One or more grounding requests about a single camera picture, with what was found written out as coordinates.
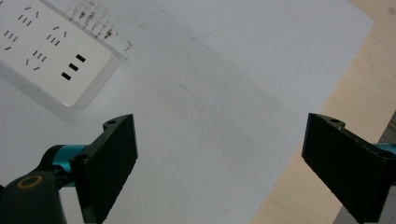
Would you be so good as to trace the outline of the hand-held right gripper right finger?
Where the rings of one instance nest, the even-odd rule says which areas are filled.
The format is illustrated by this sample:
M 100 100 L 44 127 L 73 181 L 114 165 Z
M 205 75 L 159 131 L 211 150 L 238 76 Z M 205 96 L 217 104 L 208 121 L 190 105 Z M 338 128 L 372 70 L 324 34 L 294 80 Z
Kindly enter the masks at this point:
M 302 157 L 355 220 L 380 220 L 396 186 L 396 144 L 371 144 L 343 121 L 310 113 Z

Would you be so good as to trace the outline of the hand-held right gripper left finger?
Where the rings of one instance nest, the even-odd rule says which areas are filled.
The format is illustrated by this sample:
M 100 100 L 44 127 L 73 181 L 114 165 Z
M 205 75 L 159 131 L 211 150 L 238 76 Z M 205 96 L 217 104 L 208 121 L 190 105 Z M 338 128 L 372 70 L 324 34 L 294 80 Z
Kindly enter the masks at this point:
M 39 163 L 55 174 L 58 187 L 74 187 L 83 221 L 102 224 L 138 158 L 132 114 L 106 121 L 88 145 L 50 147 Z

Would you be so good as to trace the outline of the white paper mat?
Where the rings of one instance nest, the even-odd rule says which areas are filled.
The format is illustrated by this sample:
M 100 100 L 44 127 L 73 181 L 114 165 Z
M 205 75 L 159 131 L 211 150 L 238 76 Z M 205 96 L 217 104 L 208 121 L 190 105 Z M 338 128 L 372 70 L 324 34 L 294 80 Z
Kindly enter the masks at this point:
M 248 224 L 372 27 L 349 0 L 96 0 L 125 58 L 82 109 L 0 68 L 0 183 L 133 114 L 108 224 Z

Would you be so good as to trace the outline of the white power strip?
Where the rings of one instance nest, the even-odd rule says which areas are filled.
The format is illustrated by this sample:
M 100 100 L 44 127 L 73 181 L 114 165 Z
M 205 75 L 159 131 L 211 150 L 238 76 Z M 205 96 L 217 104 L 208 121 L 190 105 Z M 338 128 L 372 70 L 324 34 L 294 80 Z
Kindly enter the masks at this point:
M 0 64 L 59 103 L 83 107 L 116 55 L 41 0 L 0 0 Z

